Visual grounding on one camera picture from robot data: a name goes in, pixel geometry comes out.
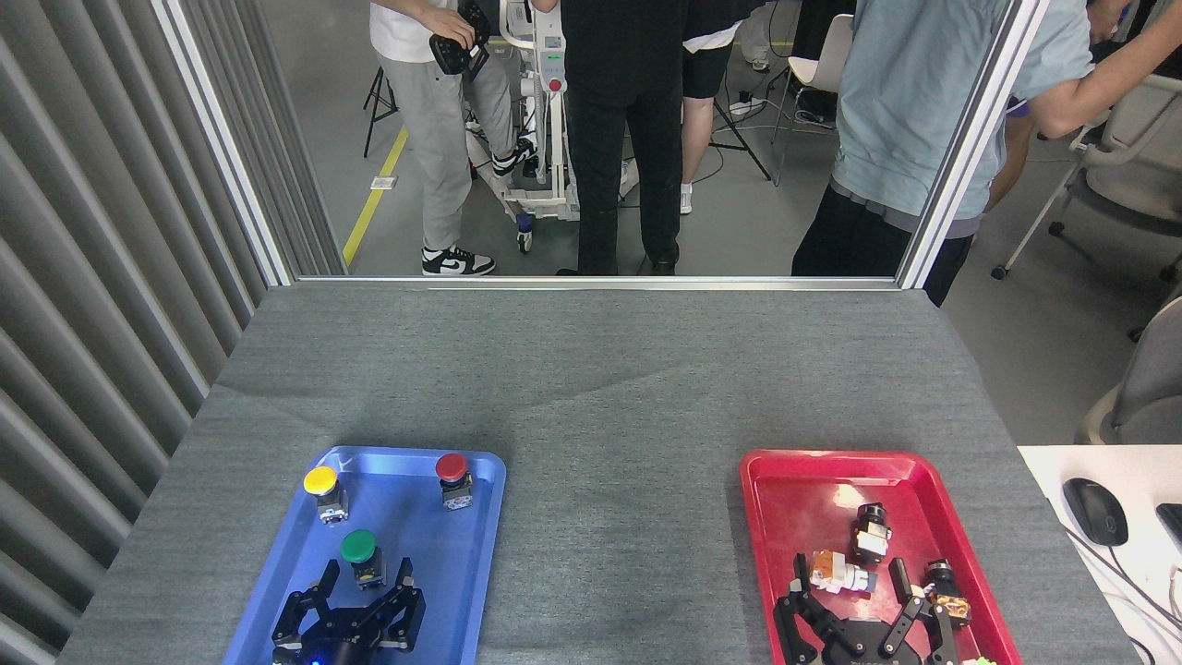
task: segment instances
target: gray pants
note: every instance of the gray pants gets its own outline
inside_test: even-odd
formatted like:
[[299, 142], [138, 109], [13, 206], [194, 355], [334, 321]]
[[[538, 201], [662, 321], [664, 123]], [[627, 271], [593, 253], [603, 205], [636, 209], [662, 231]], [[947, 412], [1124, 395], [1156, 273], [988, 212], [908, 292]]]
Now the gray pants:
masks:
[[755, 7], [751, 17], [739, 24], [735, 33], [735, 41], [740, 43], [742, 57], [748, 63], [755, 60], [767, 61], [767, 52], [772, 47], [772, 12], [775, 9], [774, 2], [768, 2], [761, 7]]
[[[460, 240], [460, 215], [472, 188], [463, 126], [463, 79], [444, 74], [439, 64], [401, 63], [378, 56], [398, 116], [407, 128], [415, 156], [423, 167], [423, 246], [444, 249]], [[468, 82], [469, 100], [488, 146], [507, 155], [517, 145], [509, 117], [509, 87], [505, 66], [492, 58], [480, 76]]]

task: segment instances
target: white chair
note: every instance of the white chair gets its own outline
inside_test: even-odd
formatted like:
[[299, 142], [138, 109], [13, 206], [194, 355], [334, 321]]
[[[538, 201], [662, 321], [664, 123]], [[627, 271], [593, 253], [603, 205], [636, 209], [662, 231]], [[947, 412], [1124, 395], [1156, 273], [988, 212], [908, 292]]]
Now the white chair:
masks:
[[[842, 70], [845, 69], [845, 59], [850, 56], [850, 46], [853, 45], [853, 14], [838, 14], [829, 24], [829, 32], [825, 33], [825, 44], [820, 47], [820, 57], [816, 60], [810, 58], [788, 58], [788, 71], [800, 82], [800, 90], [797, 91], [795, 103], [792, 115], [788, 116], [787, 131], [792, 132], [795, 122], [797, 110], [800, 107], [800, 94], [805, 90], [823, 90], [825, 92], [837, 92], [837, 86], [842, 82]], [[788, 82], [784, 83], [784, 93], [780, 94], [780, 109], [775, 118], [775, 130], [772, 131], [772, 143], [780, 132], [780, 118], [784, 117], [784, 102], [788, 98]], [[784, 172], [784, 157], [787, 155], [787, 145], [780, 152], [780, 169], [775, 171], [775, 185], [780, 185], [780, 175]]]
[[[1005, 279], [1034, 229], [1060, 200], [1056, 216], [1078, 200], [1130, 226], [1182, 237], [1182, 151], [1177, 149], [1182, 139], [1182, 80], [1149, 76], [1112, 107], [1098, 143], [1083, 143], [1086, 129], [1071, 144], [1076, 162], [1009, 260], [993, 268], [994, 279]], [[1048, 232], [1058, 236], [1064, 228], [1061, 219], [1056, 219]], [[1180, 260], [1182, 254], [1162, 268], [1162, 279], [1177, 275]]]
[[1087, 412], [1077, 444], [1182, 444], [1182, 298], [1145, 325], [1124, 380]]

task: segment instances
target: gray table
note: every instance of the gray table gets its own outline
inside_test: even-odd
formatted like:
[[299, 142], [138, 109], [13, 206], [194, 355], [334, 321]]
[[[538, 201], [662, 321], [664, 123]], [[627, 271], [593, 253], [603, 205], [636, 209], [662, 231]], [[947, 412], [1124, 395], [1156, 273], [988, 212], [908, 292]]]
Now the gray table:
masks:
[[506, 462], [481, 664], [769, 663], [738, 476], [759, 448], [924, 456], [1026, 663], [1138, 661], [920, 292], [301, 282], [267, 295], [59, 663], [220, 663], [333, 445]]

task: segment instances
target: gray curtain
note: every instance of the gray curtain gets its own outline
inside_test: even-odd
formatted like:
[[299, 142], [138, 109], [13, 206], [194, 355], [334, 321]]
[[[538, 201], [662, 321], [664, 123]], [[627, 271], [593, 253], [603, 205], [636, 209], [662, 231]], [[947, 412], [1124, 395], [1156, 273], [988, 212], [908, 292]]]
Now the gray curtain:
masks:
[[[186, 11], [286, 267], [342, 273], [261, 14]], [[0, 663], [53, 661], [266, 289], [178, 73], [143, 0], [0, 6]]]

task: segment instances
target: hand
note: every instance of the hand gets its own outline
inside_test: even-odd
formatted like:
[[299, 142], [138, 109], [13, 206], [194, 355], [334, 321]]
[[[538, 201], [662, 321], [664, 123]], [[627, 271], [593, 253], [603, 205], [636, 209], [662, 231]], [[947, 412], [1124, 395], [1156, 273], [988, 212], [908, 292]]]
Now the hand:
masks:
[[1091, 25], [1092, 44], [1112, 39], [1121, 13], [1130, 0], [1096, 0], [1087, 6], [1087, 22]]
[[463, 44], [465, 48], [476, 45], [476, 28], [463, 19], [457, 12], [444, 9], [443, 7], [426, 7], [418, 22], [427, 30], [440, 37], [455, 39]]

